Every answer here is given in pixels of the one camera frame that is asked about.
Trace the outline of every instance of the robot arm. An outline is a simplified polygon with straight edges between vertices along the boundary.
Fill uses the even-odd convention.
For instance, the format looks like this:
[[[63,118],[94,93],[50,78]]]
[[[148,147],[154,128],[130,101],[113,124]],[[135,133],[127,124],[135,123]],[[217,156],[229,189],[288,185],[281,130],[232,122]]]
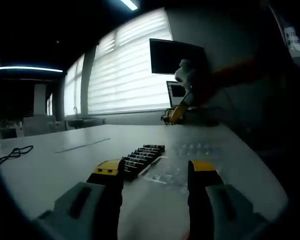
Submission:
[[[226,67],[220,71],[205,74],[192,68],[189,60],[183,59],[174,78],[182,84],[187,94],[173,111],[166,117],[166,122],[175,123],[194,102],[197,105],[206,103],[215,93],[224,87],[230,87],[244,82],[253,82],[263,75],[254,59]]]

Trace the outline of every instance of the sticker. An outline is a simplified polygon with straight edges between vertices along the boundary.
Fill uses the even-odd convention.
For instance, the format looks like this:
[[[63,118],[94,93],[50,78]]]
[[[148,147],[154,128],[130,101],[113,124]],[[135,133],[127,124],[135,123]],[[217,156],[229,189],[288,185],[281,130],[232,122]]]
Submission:
[[[290,50],[300,52],[300,38],[297,36],[293,26],[284,29],[285,41]]]

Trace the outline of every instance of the white roller blind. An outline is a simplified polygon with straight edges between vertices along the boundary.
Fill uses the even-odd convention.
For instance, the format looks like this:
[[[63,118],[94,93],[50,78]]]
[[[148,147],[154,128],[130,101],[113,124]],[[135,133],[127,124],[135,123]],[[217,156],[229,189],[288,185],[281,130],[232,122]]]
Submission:
[[[51,116],[53,115],[53,112],[52,112],[52,93],[50,94],[50,97],[48,98],[48,100],[46,101],[46,114],[48,116]]]
[[[151,73],[150,38],[171,40],[163,9],[128,22],[100,41],[88,87],[89,114],[170,107],[166,81],[174,76]]]
[[[69,68],[65,76],[63,107],[64,115],[75,115],[81,113],[81,78],[85,55],[80,57]]]

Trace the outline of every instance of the chair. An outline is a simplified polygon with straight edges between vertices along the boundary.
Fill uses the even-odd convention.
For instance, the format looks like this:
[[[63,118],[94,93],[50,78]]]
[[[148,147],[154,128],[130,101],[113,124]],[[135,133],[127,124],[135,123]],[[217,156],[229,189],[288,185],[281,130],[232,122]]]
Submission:
[[[36,115],[23,119],[24,136],[49,134],[56,131],[55,116]]]

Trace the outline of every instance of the fluorescent light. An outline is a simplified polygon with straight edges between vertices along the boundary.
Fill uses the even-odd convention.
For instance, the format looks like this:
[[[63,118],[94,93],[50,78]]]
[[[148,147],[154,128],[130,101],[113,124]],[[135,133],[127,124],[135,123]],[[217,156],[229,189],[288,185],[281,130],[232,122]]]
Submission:
[[[58,72],[62,73],[62,70],[51,69],[51,68],[43,68],[43,67],[34,67],[34,66],[0,66],[0,70],[4,69],[28,69],[28,70],[41,70],[41,71],[50,71],[50,72]]]
[[[137,6],[130,0],[120,0],[123,2],[128,8],[130,8],[132,11],[138,9]]]

